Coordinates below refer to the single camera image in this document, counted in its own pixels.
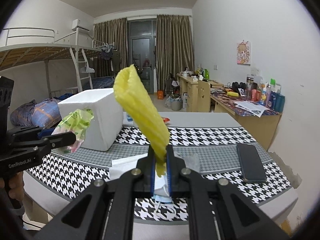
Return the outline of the person's left hand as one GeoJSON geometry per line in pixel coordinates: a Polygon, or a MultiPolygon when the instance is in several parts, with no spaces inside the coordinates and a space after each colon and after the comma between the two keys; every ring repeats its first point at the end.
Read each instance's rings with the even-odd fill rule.
{"type": "Polygon", "coordinates": [[[23,172],[18,172],[14,176],[11,176],[7,182],[1,178],[1,196],[5,204],[11,204],[12,200],[16,200],[21,204],[24,195],[23,172]]]}

